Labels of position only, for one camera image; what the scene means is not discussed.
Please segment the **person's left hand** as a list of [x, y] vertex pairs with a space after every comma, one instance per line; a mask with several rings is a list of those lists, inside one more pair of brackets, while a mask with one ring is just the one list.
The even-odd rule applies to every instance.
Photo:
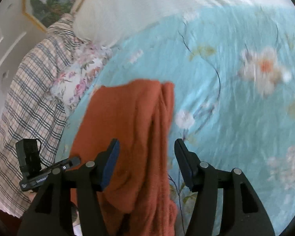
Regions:
[[28, 195], [28, 198], [30, 199], [30, 202], [33, 202], [34, 198], [37, 195], [37, 192], [34, 192], [34, 191], [31, 190], [31, 191], [28, 191], [27, 195]]

